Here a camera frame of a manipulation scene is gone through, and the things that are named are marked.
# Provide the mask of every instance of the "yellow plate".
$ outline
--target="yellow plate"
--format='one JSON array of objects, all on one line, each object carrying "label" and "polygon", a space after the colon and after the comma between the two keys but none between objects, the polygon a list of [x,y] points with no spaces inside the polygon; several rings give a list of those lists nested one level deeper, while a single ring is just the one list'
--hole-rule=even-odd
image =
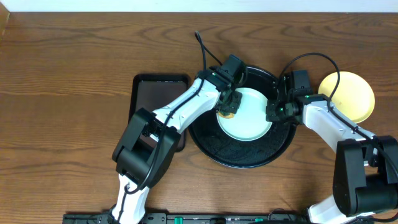
[{"label": "yellow plate", "polygon": [[[330,96],[336,81],[336,72],[328,75],[321,82],[318,93]],[[364,121],[374,109],[374,93],[371,86],[359,75],[351,72],[340,72],[340,84],[331,101],[355,123]]]}]

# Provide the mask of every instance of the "black cable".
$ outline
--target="black cable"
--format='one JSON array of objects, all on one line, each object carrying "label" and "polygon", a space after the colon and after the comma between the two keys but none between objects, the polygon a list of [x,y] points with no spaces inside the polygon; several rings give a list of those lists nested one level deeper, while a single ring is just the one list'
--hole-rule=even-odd
[{"label": "black cable", "polygon": [[118,223],[120,223],[120,218],[122,217],[122,214],[124,212],[123,209],[124,209],[124,202],[126,201],[126,196],[127,196],[127,192],[126,192],[127,186],[128,186],[128,184],[126,184],[126,186],[124,186],[124,194],[123,194],[122,204],[121,204],[120,211],[119,211]]},{"label": "black cable", "polygon": [[236,86],[236,88],[242,87],[246,83],[246,81],[248,80],[248,77],[249,77],[249,69],[248,69],[248,67],[246,67],[245,70],[244,70],[244,73],[243,73],[242,82],[239,83]]},{"label": "black cable", "polygon": [[[206,70],[206,53],[205,53],[205,46],[203,45],[203,42],[202,42],[202,40],[201,40],[201,37],[200,37],[200,34],[199,34],[198,31],[195,31],[195,37],[196,37],[197,40],[199,41],[200,48],[201,48],[201,52],[202,52],[202,56],[203,56],[203,69]],[[138,186],[136,187],[136,189],[134,189],[134,190],[131,191],[131,192],[130,192],[129,189],[128,189],[128,185],[124,186],[124,195],[123,195],[123,199],[122,199],[122,203],[121,203],[121,209],[120,209],[120,212],[119,212],[118,222],[120,221],[121,215],[122,215],[122,213],[123,213],[124,201],[125,201],[125,199],[126,199],[126,196],[127,196],[127,195],[132,195],[132,194],[137,193],[138,191],[142,190],[142,189],[147,185],[147,182],[148,182],[148,180],[149,180],[149,177],[150,177],[150,175],[151,175],[151,173],[152,173],[152,171],[153,171],[153,169],[154,169],[154,167],[155,167],[155,165],[156,165],[156,161],[157,161],[157,158],[158,158],[158,156],[159,156],[160,146],[162,145],[162,141],[163,141],[163,138],[164,138],[164,135],[165,135],[165,132],[166,132],[167,123],[169,122],[170,118],[173,116],[173,114],[174,114],[178,109],[181,108],[181,106],[183,106],[185,103],[187,103],[187,102],[190,101],[193,97],[195,97],[196,95],[199,94],[201,88],[203,87],[204,82],[205,82],[205,79],[202,79],[201,82],[200,82],[200,85],[199,85],[198,89],[197,89],[190,97],[188,97],[186,100],[184,100],[184,101],[183,101],[182,103],[180,103],[178,106],[176,106],[176,107],[167,115],[166,120],[164,121],[164,124],[163,124],[162,131],[160,132],[159,140],[158,140],[158,142],[157,142],[156,148],[154,149],[154,150],[155,150],[154,157],[153,157],[153,159],[152,159],[152,162],[151,162],[151,164],[150,164],[149,170],[148,170],[148,172],[147,172],[147,175],[146,175],[144,181],[142,181],[141,184],[138,185]]]},{"label": "black cable", "polygon": [[[195,37],[197,38],[197,40],[199,41],[199,43],[202,42],[202,41],[201,41],[201,38],[200,38],[199,31],[195,31]],[[221,63],[221,61],[218,60],[218,58],[217,58],[216,56],[214,56],[214,55],[207,49],[206,46],[203,45],[203,48],[206,50],[207,53],[210,54],[210,56],[212,56],[212,57],[219,63],[219,65],[223,65],[223,64]]]},{"label": "black cable", "polygon": [[[398,168],[395,166],[395,164],[393,163],[392,159],[380,148],[379,144],[376,144],[376,143],[374,142],[375,139],[376,139],[376,136],[373,136],[373,139],[371,139],[369,136],[367,136],[367,135],[364,134],[362,131],[360,131],[358,126],[353,126],[353,125],[351,125],[349,122],[347,122],[345,119],[343,119],[340,115],[338,115],[338,114],[333,110],[334,107],[330,106],[331,99],[332,99],[333,95],[335,94],[335,92],[336,92],[336,90],[337,90],[337,88],[338,88],[338,85],[339,85],[339,83],[340,83],[340,70],[339,70],[339,68],[338,68],[338,66],[337,66],[337,64],[336,64],[336,62],[333,61],[329,56],[327,56],[327,55],[325,55],[325,54],[321,54],[321,53],[312,52],[312,53],[303,54],[303,55],[300,55],[300,56],[294,58],[293,60],[291,60],[291,61],[285,66],[285,68],[284,68],[284,69],[282,70],[282,72],[280,73],[278,85],[279,85],[280,83],[282,83],[281,80],[282,80],[282,77],[284,76],[284,73],[286,72],[286,70],[287,70],[296,60],[298,60],[298,59],[300,59],[300,58],[302,58],[302,57],[309,56],[309,55],[317,55],[317,56],[321,56],[321,57],[324,57],[324,58],[328,59],[328,60],[333,64],[333,66],[334,66],[335,69],[336,69],[336,72],[337,72],[337,82],[336,82],[336,85],[335,85],[333,91],[331,92],[331,94],[330,94],[330,96],[329,96],[329,100],[328,100],[328,102],[327,102],[328,110],[329,110],[334,116],[336,116],[341,122],[343,122],[345,125],[347,125],[347,127],[351,128],[351,129],[353,130],[353,133],[357,132],[360,136],[364,137],[367,141],[369,141],[369,142],[372,144],[372,146],[373,146],[374,148],[377,149],[378,153],[380,153],[380,155],[392,166],[392,170],[394,171],[394,174],[395,174],[395,175],[397,176],[397,178],[398,178]],[[393,221],[398,220],[398,212],[397,212],[397,214],[395,214],[393,217],[387,218],[387,219],[379,219],[379,218],[373,218],[373,217],[357,217],[357,219],[359,219],[359,220],[367,220],[367,221],[371,221],[371,222],[388,223],[388,222],[393,222]]]}]

